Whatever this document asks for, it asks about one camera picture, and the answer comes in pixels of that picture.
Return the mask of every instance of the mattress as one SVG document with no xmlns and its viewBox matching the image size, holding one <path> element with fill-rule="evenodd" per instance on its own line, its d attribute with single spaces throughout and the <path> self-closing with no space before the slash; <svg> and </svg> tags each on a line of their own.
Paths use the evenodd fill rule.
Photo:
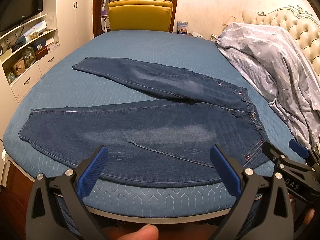
<svg viewBox="0 0 320 240">
<path fill-rule="evenodd" d="M 36 177 L 61 175 L 67 167 L 36 151 L 18 138 L 30 109 L 45 107 L 88 107 L 143 100 L 156 100 L 102 77 L 72 70 L 85 57 L 125 57 L 175 67 L 222 79 L 246 87 L 256 105 L 270 142 L 292 160 L 302 159 L 288 147 L 293 138 L 287 126 L 271 110 L 237 70 L 218 51 L 214 42 L 181 34 L 155 31 L 114 31 L 102 34 L 77 49 L 50 69 L 23 99 L 5 133 L 4 148 L 28 174 Z M 255 171 L 270 176 L 272 162 Z M 99 179 L 87 206 L 124 216 L 170 218 L 205 214 L 230 208 L 235 198 L 223 183 L 185 188 L 143 188 Z"/>
</svg>

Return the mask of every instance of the blue gripper pad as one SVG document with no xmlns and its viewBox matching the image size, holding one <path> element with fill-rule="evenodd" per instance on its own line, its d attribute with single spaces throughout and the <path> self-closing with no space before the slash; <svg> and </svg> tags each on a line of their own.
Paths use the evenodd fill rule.
<svg viewBox="0 0 320 240">
<path fill-rule="evenodd" d="M 222 152 L 220 152 L 215 145 L 212 145 L 210 149 L 210 160 L 229 194 L 239 198 L 241 196 L 241 180 Z"/>
<path fill-rule="evenodd" d="M 298 143 L 295 139 L 291 139 L 289 141 L 289 148 L 303 159 L 307 159 L 309 157 L 308 149 Z"/>
<path fill-rule="evenodd" d="M 103 146 L 78 180 L 77 194 L 80 199 L 89 196 L 107 162 L 108 148 Z"/>
</svg>

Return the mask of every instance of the beige wallpaper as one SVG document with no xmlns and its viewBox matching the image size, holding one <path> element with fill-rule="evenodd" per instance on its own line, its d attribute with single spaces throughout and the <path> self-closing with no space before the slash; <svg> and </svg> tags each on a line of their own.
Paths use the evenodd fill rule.
<svg viewBox="0 0 320 240">
<path fill-rule="evenodd" d="M 307 0 L 178 0 L 173 31 L 177 30 L 177 21 L 187 21 L 188 32 L 200 33 L 208 40 L 211 34 L 221 33 L 222 23 L 229 15 L 236 17 L 237 22 L 243 22 L 244 9 L 268 13 L 288 4 L 300 5 L 315 16 Z"/>
</svg>

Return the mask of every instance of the table lamp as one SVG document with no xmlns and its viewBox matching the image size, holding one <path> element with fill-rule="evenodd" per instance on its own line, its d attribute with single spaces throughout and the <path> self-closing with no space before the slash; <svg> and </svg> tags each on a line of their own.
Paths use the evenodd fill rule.
<svg viewBox="0 0 320 240">
<path fill-rule="evenodd" d="M 222 26 L 223 26 L 222 31 L 224 31 L 231 23 L 235 22 L 236 20 L 237 20 L 236 17 L 230 15 L 229 18 L 228 18 L 228 20 L 226 20 L 226 21 L 222 24 Z"/>
</svg>

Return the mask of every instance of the white wardrobe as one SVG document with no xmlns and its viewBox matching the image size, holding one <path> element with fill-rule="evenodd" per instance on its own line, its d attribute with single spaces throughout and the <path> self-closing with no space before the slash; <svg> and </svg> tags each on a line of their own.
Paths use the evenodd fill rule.
<svg viewBox="0 0 320 240">
<path fill-rule="evenodd" d="M 62 58 L 93 39 L 92 0 L 56 0 Z"/>
</svg>

